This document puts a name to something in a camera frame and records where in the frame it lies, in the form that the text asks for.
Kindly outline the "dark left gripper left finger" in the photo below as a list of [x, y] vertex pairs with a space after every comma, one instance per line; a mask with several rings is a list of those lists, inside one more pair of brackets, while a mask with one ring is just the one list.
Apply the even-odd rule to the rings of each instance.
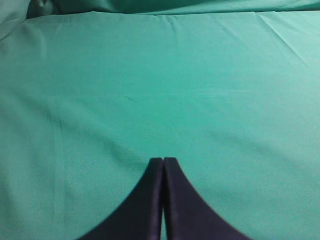
[[152, 158], [126, 199], [81, 240], [159, 240], [162, 229], [163, 159]]

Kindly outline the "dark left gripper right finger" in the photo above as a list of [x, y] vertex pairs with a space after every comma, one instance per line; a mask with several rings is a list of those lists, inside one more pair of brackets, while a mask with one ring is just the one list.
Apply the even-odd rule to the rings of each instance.
[[163, 163], [163, 209], [168, 240], [249, 239], [202, 199], [176, 158], [166, 157]]

